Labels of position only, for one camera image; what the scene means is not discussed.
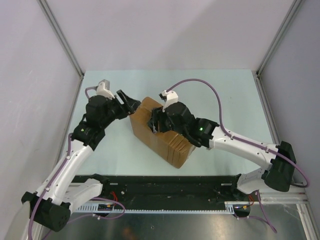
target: white wall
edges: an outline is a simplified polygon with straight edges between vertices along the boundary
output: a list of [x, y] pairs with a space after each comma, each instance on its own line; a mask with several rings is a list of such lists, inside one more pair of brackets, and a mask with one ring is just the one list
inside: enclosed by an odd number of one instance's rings
[[292, 2], [48, 0], [84, 70], [256, 70]]
[[320, 226], [320, 1], [308, 0], [262, 73], [280, 137], [311, 179], [306, 192]]
[[79, 77], [37, 1], [0, 3], [0, 239], [52, 170]]

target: robotic arm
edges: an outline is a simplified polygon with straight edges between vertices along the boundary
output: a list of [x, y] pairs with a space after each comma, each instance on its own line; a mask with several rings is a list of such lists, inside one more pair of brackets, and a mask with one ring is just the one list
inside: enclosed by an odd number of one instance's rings
[[109, 90], [109, 85], [107, 80], [98, 84], [97, 95], [90, 97], [85, 107], [86, 113], [68, 137], [68, 151], [36, 192], [26, 192], [22, 197], [22, 203], [30, 202], [34, 221], [55, 232], [67, 224], [78, 207], [101, 194], [107, 179], [100, 175], [66, 192], [80, 166], [105, 136], [105, 128], [114, 120], [133, 114], [141, 104], [118, 90], [116, 93], [123, 101], [121, 104]]
[[178, 95], [172, 90], [163, 91], [160, 97], [165, 101], [164, 106], [154, 108], [148, 122], [154, 133], [175, 131], [198, 148], [203, 146], [224, 150], [259, 165], [261, 168], [237, 176], [234, 187], [241, 193], [251, 194], [255, 190], [265, 188], [280, 192], [289, 191], [295, 168], [275, 154], [281, 153], [296, 163], [289, 143], [283, 141], [276, 145], [258, 142], [236, 134], [217, 122], [196, 118], [185, 104], [178, 101]]

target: cardboard box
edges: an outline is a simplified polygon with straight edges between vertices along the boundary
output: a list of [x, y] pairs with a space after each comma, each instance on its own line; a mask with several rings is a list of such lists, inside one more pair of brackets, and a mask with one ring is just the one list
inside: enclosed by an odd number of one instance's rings
[[148, 127], [151, 111], [162, 105], [146, 97], [136, 112], [130, 115], [134, 135], [155, 151], [164, 160], [176, 168], [181, 168], [192, 151], [196, 148], [185, 137], [174, 131], [153, 133]]

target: white table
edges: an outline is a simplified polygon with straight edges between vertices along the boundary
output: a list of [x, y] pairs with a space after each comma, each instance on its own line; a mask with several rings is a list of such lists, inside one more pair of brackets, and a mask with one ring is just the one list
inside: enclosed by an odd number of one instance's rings
[[[121, 89], [129, 97], [140, 101], [148, 96], [162, 102], [159, 97], [162, 90], [188, 78], [203, 79], [216, 88], [221, 98], [226, 128], [258, 141], [272, 142], [252, 72], [248, 69], [87, 71], [69, 132], [85, 113], [88, 102], [85, 88], [96, 86], [102, 79], [110, 80], [110, 90], [114, 94]], [[187, 82], [174, 90], [179, 95], [179, 101], [186, 104], [195, 117], [219, 122], [217, 99], [206, 85]], [[89, 94], [93, 95], [95, 91], [89, 91]], [[202, 147], [197, 148], [177, 169], [134, 136], [129, 117], [113, 122], [105, 134], [78, 175], [214, 176], [248, 173], [259, 167], [231, 153]]]

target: gray wall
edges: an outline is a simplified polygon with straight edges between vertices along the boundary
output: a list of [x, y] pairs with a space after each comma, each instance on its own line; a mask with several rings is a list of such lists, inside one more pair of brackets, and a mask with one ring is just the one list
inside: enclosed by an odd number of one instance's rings
[[51, 172], [79, 77], [37, 1], [0, 3], [0, 239]]
[[280, 138], [311, 179], [306, 192], [319, 226], [320, 0], [305, 1], [261, 77]]

